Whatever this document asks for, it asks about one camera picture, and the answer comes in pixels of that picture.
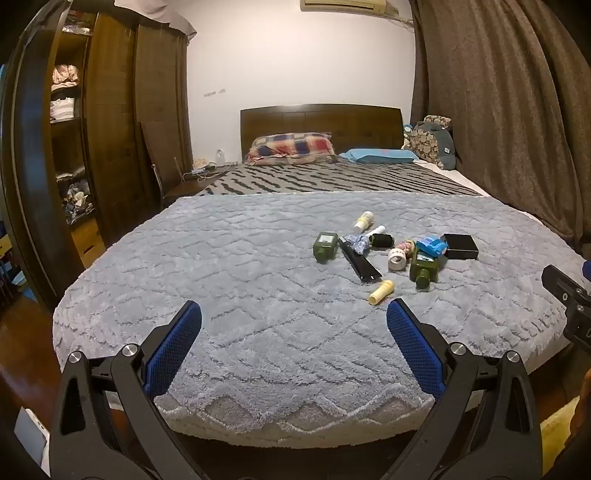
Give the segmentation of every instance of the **metal screw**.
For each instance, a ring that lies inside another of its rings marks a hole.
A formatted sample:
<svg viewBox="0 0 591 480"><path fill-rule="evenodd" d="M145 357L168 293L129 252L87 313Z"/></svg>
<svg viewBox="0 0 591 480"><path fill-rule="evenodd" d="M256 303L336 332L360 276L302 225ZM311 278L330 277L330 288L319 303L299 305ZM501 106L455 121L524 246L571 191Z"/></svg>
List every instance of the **metal screw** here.
<svg viewBox="0 0 591 480"><path fill-rule="evenodd" d="M453 343L451 349L454 355L465 355L467 352L466 347L461 343Z"/></svg>
<svg viewBox="0 0 591 480"><path fill-rule="evenodd" d="M138 346L134 343L123 347L123 356L134 356L136 353L138 353Z"/></svg>
<svg viewBox="0 0 591 480"><path fill-rule="evenodd" d="M71 364L77 364L82 359L82 354L80 352L72 352L68 357L68 360Z"/></svg>
<svg viewBox="0 0 591 480"><path fill-rule="evenodd" d="M507 358L509 359L509 362L513 362L514 364L518 364L521 360L519 354L513 350L511 352L507 352Z"/></svg>

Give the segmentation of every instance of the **wooden wardrobe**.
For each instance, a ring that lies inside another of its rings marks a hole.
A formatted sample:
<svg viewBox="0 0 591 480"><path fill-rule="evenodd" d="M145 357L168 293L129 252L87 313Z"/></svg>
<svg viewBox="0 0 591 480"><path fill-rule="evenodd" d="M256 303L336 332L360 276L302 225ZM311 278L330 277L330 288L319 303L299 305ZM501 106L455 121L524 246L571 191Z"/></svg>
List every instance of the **wooden wardrobe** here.
<svg viewBox="0 0 591 480"><path fill-rule="evenodd" d="M71 9L95 15L87 38L63 30ZM160 208L141 121L165 122L171 160L190 170L188 40L108 0L50 0L36 20L2 69L0 206L29 285L53 311L84 270L56 173L84 166L96 207L87 230L98 226L109 247ZM56 126L51 75L70 46L80 49L73 57L83 81L76 118Z"/></svg>

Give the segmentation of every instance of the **zigzag pattern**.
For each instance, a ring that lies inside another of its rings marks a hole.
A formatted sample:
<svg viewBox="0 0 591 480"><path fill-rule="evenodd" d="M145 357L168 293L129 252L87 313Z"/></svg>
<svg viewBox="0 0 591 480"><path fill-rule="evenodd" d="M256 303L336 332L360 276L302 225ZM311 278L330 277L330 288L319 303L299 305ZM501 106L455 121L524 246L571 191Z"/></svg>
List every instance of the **zigzag pattern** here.
<svg viewBox="0 0 591 480"><path fill-rule="evenodd" d="M419 292L387 274L417 317L474 352L516 349L529 369L564 346L549 263L582 282L582 259L497 200L397 192L203 196L177 201L123 237L68 289L54 347L111 355L168 323L188 299L203 329L168 394L172 428L239 445L329 447L416 428L431 406L342 254L316 263L320 231L348 233L364 210L397 240L469 233L477 261L449 261ZM369 260L386 273L387 252Z"/></svg>

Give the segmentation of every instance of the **folded clothes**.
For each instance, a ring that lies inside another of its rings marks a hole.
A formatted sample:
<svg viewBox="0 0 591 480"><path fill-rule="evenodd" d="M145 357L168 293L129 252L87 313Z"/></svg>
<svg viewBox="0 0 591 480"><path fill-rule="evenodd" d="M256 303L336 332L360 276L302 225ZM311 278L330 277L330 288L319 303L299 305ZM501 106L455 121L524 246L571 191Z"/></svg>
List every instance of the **folded clothes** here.
<svg viewBox="0 0 591 480"><path fill-rule="evenodd" d="M49 102L49 116L54 120L67 120L74 118L73 98L64 98L63 100L53 100Z"/></svg>
<svg viewBox="0 0 591 480"><path fill-rule="evenodd" d="M56 65L51 75L51 91L78 85L78 68L75 65Z"/></svg>
<svg viewBox="0 0 591 480"><path fill-rule="evenodd" d="M410 150L386 150L384 148L354 148L339 155L352 163L412 163L418 157Z"/></svg>

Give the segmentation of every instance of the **brown curtain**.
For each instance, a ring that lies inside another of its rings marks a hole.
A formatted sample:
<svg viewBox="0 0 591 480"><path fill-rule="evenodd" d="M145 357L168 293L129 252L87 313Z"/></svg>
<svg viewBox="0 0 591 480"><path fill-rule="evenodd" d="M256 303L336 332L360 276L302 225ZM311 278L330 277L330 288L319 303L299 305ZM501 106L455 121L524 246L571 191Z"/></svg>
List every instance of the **brown curtain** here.
<svg viewBox="0 0 591 480"><path fill-rule="evenodd" d="M411 0L411 122L453 120L457 169L591 257L591 68L541 0Z"/></svg>

